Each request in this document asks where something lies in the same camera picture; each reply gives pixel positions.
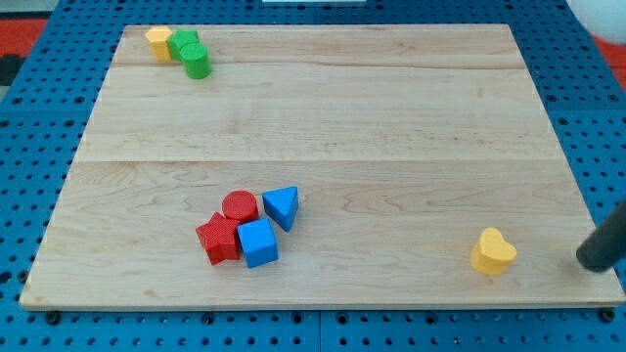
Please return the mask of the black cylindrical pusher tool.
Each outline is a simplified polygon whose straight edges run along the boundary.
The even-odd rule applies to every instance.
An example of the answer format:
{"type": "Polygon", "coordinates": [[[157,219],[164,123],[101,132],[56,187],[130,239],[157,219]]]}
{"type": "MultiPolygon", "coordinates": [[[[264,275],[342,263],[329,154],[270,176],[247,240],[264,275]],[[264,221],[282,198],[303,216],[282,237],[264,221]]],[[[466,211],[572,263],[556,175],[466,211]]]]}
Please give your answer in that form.
{"type": "Polygon", "coordinates": [[[625,201],[620,202],[576,250],[587,270],[603,273],[625,257],[625,201]]]}

